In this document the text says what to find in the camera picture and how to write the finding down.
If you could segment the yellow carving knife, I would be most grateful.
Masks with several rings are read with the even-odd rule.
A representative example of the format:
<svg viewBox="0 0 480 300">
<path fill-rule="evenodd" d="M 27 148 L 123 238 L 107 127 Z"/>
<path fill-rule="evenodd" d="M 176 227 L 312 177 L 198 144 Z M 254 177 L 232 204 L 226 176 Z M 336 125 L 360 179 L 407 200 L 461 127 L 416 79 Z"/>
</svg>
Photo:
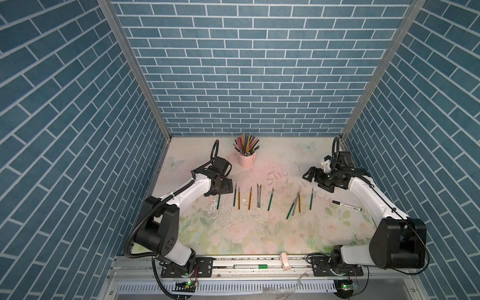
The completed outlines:
<svg viewBox="0 0 480 300">
<path fill-rule="evenodd" d="M 300 193 L 300 191 L 297 194 L 297 206 L 298 206 L 298 212 L 301 213 L 301 193 Z"/>
</svg>

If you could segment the silver carving knife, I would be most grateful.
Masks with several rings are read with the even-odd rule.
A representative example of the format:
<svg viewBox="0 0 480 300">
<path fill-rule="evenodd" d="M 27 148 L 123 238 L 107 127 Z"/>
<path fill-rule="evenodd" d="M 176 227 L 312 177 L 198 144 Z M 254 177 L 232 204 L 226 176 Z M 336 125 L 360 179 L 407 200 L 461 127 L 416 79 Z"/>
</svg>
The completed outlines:
<svg viewBox="0 0 480 300">
<path fill-rule="evenodd" d="M 293 204 L 293 209 L 292 209 L 291 216 L 295 215 L 299 200 L 300 200 L 300 194 L 297 194 L 296 199 L 295 199 L 294 204 Z"/>
</svg>

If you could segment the green knife row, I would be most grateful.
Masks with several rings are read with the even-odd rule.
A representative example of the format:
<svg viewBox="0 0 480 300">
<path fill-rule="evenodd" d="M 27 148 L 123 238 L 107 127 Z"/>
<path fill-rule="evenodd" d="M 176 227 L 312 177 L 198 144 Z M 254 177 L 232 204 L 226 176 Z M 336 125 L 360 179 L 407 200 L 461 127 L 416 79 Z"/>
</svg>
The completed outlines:
<svg viewBox="0 0 480 300">
<path fill-rule="evenodd" d="M 271 205 L 272 205 L 272 202 L 273 202 L 274 193 L 275 193 L 275 189 L 272 188 L 271 194 L 270 194 L 270 197 L 269 197 L 269 202 L 268 202 L 267 211 L 270 211 L 270 210 L 271 210 Z"/>
</svg>

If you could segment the dark green carving knife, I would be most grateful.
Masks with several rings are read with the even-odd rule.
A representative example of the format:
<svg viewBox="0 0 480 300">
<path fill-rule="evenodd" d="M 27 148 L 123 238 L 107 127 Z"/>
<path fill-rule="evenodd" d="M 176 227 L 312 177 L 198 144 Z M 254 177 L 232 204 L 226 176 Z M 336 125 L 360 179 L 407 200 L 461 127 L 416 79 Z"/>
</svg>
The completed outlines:
<svg viewBox="0 0 480 300">
<path fill-rule="evenodd" d="M 296 206 L 296 202 L 293 202 L 286 216 L 286 220 L 290 218 L 290 216 L 292 215 L 292 212 L 295 212 L 295 206 Z"/>
</svg>

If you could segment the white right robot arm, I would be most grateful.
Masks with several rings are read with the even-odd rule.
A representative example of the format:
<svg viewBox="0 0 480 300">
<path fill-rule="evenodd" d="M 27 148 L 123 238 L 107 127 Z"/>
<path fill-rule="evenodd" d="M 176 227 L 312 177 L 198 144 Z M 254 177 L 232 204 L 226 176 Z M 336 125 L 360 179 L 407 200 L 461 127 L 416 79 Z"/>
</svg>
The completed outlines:
<svg viewBox="0 0 480 300">
<path fill-rule="evenodd" d="M 310 167 L 302 178 L 333 193 L 340 188 L 352 192 L 372 217 L 376 231 L 368 244 L 337 245 L 330 265 L 376 266 L 404 272 L 422 270 L 429 262 L 427 228 L 423 221 L 408 216 L 380 190 L 371 175 L 356 167 L 347 151 L 326 156 L 323 168 Z"/>
</svg>

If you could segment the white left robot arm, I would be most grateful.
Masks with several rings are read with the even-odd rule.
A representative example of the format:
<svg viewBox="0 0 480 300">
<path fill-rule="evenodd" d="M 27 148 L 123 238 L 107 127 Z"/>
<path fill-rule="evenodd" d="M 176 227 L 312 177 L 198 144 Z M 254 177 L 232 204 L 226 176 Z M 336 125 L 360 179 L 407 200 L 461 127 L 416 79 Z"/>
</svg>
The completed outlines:
<svg viewBox="0 0 480 300">
<path fill-rule="evenodd" d="M 233 182 L 228 178 L 231 169 L 229 161 L 213 157 L 192 170 L 190 180 L 183 186 L 160 198 L 145 199 L 123 254 L 129 258 L 151 256 L 170 261 L 190 273 L 195 264 L 195 252 L 178 241 L 180 215 L 200 196 L 231 194 Z"/>
</svg>

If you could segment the black marker pen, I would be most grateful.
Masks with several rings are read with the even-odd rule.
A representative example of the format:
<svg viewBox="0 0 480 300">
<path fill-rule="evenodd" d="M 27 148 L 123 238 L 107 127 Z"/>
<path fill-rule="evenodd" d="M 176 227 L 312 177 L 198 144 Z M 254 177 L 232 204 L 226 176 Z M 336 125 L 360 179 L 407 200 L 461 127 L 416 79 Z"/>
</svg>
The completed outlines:
<svg viewBox="0 0 480 300">
<path fill-rule="evenodd" d="M 350 205 L 350 204 L 346 204 L 346 203 L 343 203 L 343 202 L 339 202 L 339 201 L 331 201 L 332 204 L 334 205 L 337 205 L 337 206 L 342 206 L 344 208 L 347 208 L 349 210 L 354 210 L 354 211 L 362 211 L 362 208 L 361 207 L 357 207 L 357 206 L 353 206 L 353 205 Z"/>
</svg>

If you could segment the pink cup of coloured pencils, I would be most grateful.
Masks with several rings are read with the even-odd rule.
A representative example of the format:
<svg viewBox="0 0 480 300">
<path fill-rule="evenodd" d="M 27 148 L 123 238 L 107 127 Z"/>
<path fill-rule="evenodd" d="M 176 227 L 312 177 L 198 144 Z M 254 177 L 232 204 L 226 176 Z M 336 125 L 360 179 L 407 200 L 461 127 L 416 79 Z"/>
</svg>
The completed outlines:
<svg viewBox="0 0 480 300">
<path fill-rule="evenodd" d="M 242 134 L 234 140 L 233 146 L 237 151 L 239 165 L 250 169 L 255 164 L 256 151 L 259 149 L 259 139 L 252 134 Z"/>
</svg>

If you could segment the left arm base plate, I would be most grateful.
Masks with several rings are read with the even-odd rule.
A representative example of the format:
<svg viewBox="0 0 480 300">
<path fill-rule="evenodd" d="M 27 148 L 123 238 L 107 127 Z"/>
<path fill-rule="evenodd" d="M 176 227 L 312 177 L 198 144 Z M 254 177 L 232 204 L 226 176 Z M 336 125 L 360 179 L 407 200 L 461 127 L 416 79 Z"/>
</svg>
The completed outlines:
<svg viewBox="0 0 480 300">
<path fill-rule="evenodd" d="M 162 267 L 162 278 L 210 278 L 213 271 L 213 257 L 195 257 L 185 266 L 170 262 Z"/>
</svg>

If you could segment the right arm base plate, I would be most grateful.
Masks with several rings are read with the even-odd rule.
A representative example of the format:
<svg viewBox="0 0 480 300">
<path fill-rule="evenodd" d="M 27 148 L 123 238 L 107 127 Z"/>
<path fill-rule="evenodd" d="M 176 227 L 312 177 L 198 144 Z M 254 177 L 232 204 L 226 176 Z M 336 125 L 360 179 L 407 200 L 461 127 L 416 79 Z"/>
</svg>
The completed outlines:
<svg viewBox="0 0 480 300">
<path fill-rule="evenodd" d="M 314 254 L 305 258 L 315 277 L 360 277 L 364 271 L 360 265 L 333 263 L 330 256 Z"/>
</svg>

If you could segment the beige eraser on rail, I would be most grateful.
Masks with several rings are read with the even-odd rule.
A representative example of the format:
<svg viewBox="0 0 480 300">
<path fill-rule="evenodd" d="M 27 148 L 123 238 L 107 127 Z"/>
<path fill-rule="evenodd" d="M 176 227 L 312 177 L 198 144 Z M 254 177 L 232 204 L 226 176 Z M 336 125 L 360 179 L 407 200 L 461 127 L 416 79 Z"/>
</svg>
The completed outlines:
<svg viewBox="0 0 480 300">
<path fill-rule="evenodd" d="M 282 267 L 283 271 L 290 271 L 291 270 L 290 261 L 288 259 L 288 255 L 285 252 L 282 252 L 280 254 L 280 261 L 281 261 L 281 267 Z"/>
</svg>

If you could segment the aluminium front rail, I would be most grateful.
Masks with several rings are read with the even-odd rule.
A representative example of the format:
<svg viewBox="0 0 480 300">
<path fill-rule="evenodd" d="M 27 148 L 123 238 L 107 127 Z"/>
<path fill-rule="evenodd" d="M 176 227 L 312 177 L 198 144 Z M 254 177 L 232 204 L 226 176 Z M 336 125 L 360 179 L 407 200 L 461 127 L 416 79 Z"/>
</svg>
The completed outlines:
<svg viewBox="0 0 480 300">
<path fill-rule="evenodd" d="M 426 300 L 417 275 L 377 267 L 331 271 L 326 256 L 200 256 L 192 274 L 149 258 L 117 257 L 101 300 Z"/>
</svg>

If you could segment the aluminium corner frame post right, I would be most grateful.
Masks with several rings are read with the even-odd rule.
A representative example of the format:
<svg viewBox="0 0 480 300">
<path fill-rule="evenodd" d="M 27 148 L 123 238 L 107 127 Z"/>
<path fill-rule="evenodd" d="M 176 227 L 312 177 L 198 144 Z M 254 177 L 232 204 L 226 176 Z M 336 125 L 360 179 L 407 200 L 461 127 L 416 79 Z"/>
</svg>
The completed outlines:
<svg viewBox="0 0 480 300">
<path fill-rule="evenodd" d="M 356 124 L 357 120 L 359 120 L 361 113 L 365 109 L 366 105 L 369 103 L 370 98 L 373 95 L 375 89 L 378 87 L 381 78 L 385 74 L 388 66 L 392 62 L 396 52 L 400 48 L 403 40 L 408 34 L 411 26 L 413 25 L 415 19 L 418 17 L 425 3 L 426 0 L 411 1 L 411 4 L 407 8 L 404 17 L 399 24 L 399 27 L 393 34 L 389 45 L 387 46 L 384 54 L 382 55 L 377 68 L 374 70 L 371 79 L 365 87 L 364 92 L 359 97 L 356 107 L 352 110 L 352 114 L 348 119 L 346 126 L 342 129 L 340 138 L 343 141 L 346 141 L 348 136 L 351 134 L 354 125 Z"/>
</svg>

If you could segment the aluminium corner frame post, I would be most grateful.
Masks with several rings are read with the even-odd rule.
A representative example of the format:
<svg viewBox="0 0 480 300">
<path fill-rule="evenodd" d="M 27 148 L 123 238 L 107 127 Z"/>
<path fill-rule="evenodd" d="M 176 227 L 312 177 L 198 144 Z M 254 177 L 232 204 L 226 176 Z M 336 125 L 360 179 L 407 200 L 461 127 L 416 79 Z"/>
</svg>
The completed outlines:
<svg viewBox="0 0 480 300">
<path fill-rule="evenodd" d="M 113 7 L 111 1 L 107 0 L 98 0 L 97 1 L 111 31 L 121 49 L 122 54 L 124 55 L 126 62 L 128 63 L 129 67 L 131 68 L 132 74 L 140 87 L 145 100 L 151 109 L 157 124 L 163 135 L 165 136 L 166 142 L 169 143 L 171 141 L 171 133 L 166 126 L 165 120 L 161 116 L 160 110 L 158 105 L 155 101 L 155 98 L 151 92 L 150 87 L 146 81 L 146 78 L 141 70 L 141 67 L 136 59 L 134 51 L 128 41 L 128 38 L 121 26 L 120 20 L 116 14 L 116 11 Z"/>
<path fill-rule="evenodd" d="M 346 141 L 348 136 L 351 134 L 354 125 L 356 124 L 357 120 L 359 120 L 361 113 L 365 109 L 366 105 L 369 103 L 370 98 L 373 95 L 375 89 L 378 87 L 381 78 L 385 74 L 388 66 L 392 62 L 396 52 L 400 48 L 403 40 L 408 34 L 411 26 L 413 25 L 415 19 L 418 17 L 425 3 L 426 0 L 411 1 L 411 4 L 407 8 L 404 17 L 399 24 L 399 27 L 393 34 L 389 45 L 387 46 L 384 54 L 382 55 L 377 68 L 374 70 L 371 79 L 365 87 L 364 92 L 359 97 L 356 107 L 352 110 L 352 114 L 348 119 L 346 126 L 342 129 L 340 138 L 343 141 Z"/>
</svg>

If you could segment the aluminium corner frame post left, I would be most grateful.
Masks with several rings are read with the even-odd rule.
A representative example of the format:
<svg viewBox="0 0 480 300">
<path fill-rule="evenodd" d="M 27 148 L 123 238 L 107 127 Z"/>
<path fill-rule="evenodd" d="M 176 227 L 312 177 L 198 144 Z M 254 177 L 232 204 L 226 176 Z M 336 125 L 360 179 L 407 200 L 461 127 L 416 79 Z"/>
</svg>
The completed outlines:
<svg viewBox="0 0 480 300">
<path fill-rule="evenodd" d="M 165 120 L 161 116 L 160 110 L 158 105 L 155 101 L 155 98 L 151 92 L 150 87 L 146 81 L 146 78 L 141 70 L 141 67 L 136 59 L 134 51 L 128 41 L 128 38 L 121 26 L 120 20 L 116 14 L 116 11 L 113 7 L 111 1 L 107 0 L 98 0 L 97 1 L 111 31 L 121 49 L 122 54 L 124 55 L 126 62 L 128 63 L 129 67 L 131 68 L 132 74 L 140 87 L 145 100 L 151 109 L 157 124 L 163 135 L 165 136 L 166 142 L 169 143 L 171 141 L 171 133 L 166 126 Z"/>
</svg>

